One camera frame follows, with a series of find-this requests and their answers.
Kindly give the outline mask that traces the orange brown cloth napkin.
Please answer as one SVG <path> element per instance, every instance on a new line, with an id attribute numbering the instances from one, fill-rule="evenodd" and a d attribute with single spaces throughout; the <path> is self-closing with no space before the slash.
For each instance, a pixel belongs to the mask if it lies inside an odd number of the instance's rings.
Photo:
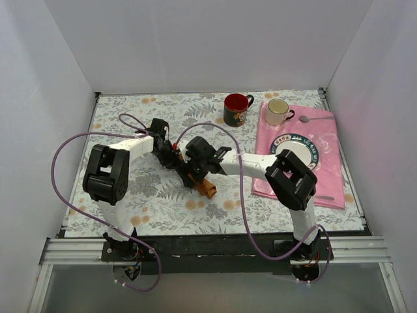
<path id="1" fill-rule="evenodd" d="M 216 186 L 206 179 L 208 171 L 198 162 L 191 159 L 186 160 L 185 153 L 182 153 L 180 149 L 176 149 L 176 152 L 179 154 L 180 165 L 188 164 L 194 169 L 193 177 L 196 180 L 196 186 L 193 189 L 197 190 L 201 196 L 206 196 L 208 199 L 211 199 L 217 193 L 217 190 Z"/>

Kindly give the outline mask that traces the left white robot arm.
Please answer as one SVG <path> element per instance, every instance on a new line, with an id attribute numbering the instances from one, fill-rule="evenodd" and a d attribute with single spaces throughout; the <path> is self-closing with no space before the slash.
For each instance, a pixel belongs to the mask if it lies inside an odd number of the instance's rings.
<path id="1" fill-rule="evenodd" d="M 135 241 L 117 232 L 121 230 L 129 236 L 136 236 L 123 200 L 128 191 L 130 164 L 147 153 L 156 156 L 169 170 L 177 169 L 180 164 L 168 139 L 168 122 L 154 118 L 146 131 L 149 134 L 144 138 L 123 140 L 109 146 L 95 145 L 83 178 L 83 190 L 96 202 L 109 224 L 104 239 L 110 249 L 126 261 L 133 260 L 139 252 Z"/>

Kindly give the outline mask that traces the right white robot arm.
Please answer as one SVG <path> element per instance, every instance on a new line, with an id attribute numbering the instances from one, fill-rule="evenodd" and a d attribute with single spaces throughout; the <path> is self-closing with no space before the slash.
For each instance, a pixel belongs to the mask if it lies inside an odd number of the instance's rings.
<path id="1" fill-rule="evenodd" d="M 197 136 L 191 141 L 178 141 L 174 149 L 182 161 L 196 170 L 192 174 L 208 172 L 219 175 L 238 175 L 240 181 L 240 203 L 244 227 L 256 252 L 269 261 L 280 261 L 295 253 L 302 259 L 309 259 L 319 250 L 321 238 L 313 209 L 317 177 L 291 150 L 284 149 L 277 155 L 255 155 L 245 153 L 240 147 L 213 148 L 204 138 Z M 244 177 L 267 182 L 278 201 L 288 208 L 293 223 L 294 246 L 281 256 L 269 256 L 256 244 L 246 218 L 244 205 Z"/>

